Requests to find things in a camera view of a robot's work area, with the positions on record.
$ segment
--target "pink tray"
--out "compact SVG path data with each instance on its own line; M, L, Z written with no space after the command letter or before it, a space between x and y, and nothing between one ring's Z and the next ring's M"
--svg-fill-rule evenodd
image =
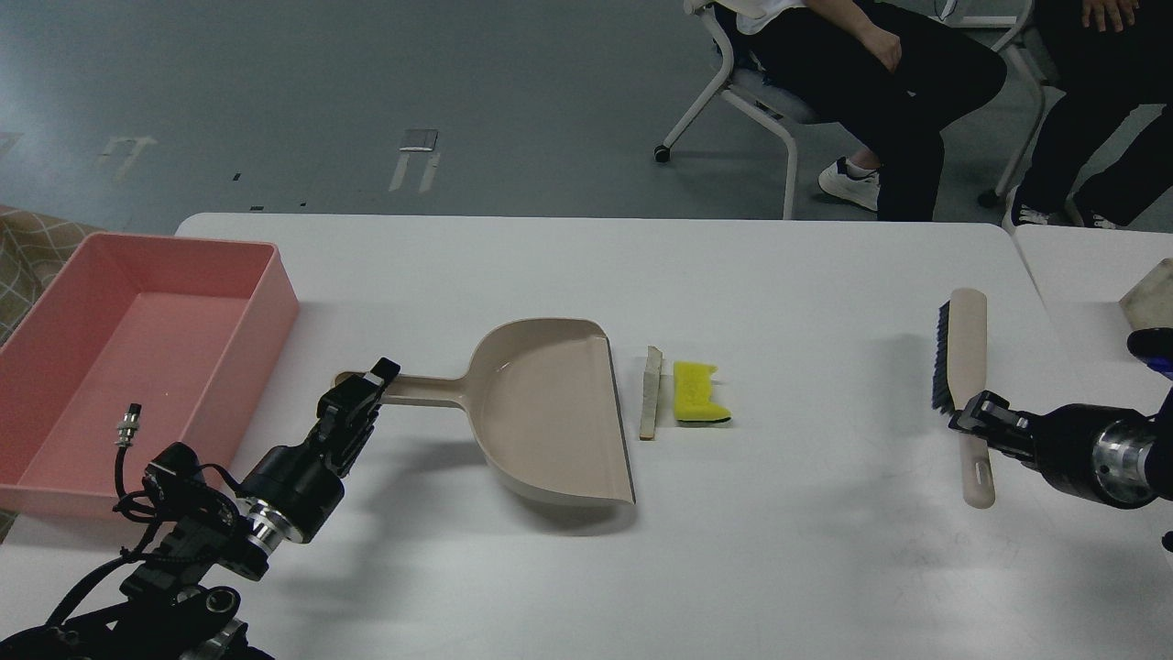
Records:
M89 236L0 347L0 508L114 516L131 403L128 490L176 441L228 465L297 312L276 245Z

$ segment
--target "chair wheel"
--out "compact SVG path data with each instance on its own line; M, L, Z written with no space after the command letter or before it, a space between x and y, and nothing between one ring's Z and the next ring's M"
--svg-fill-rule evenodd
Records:
M992 209L998 205L998 195L994 191L994 188L982 192L977 196L977 204L983 209Z

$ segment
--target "white shirt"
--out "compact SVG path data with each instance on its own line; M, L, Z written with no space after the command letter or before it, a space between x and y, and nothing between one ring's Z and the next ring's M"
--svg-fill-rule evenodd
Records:
M738 14L737 30L741 34L757 34L761 32L761 28L766 27L766 23L777 19L778 14L794 7L806 7L806 2L804 0L761 0L761 8L766 12L766 15L760 19L751 19Z

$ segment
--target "brush bristles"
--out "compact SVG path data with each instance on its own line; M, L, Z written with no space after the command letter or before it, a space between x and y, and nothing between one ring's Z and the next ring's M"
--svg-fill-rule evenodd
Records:
M949 301L941 305L937 318L937 360L933 367L933 408L942 415L957 413L949 392Z

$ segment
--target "white sneaker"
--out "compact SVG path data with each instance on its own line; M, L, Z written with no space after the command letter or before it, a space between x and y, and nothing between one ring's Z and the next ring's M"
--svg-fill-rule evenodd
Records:
M1051 213L1037 211L1018 200L1018 186L1015 185L1006 195L1006 212L1002 216L1002 227L1010 233L1023 224L1051 224Z
M1072 198L1069 206L1069 212L1072 215L1072 220L1077 224L1084 226L1094 226L1097 229L1120 229L1121 225L1112 222L1111 219L1104 217L1103 215L1091 210L1085 209L1079 204L1078 199Z
M819 188L828 195L875 211L880 197L880 171L873 170L862 178L855 178L847 173L847 158L841 156L819 172Z

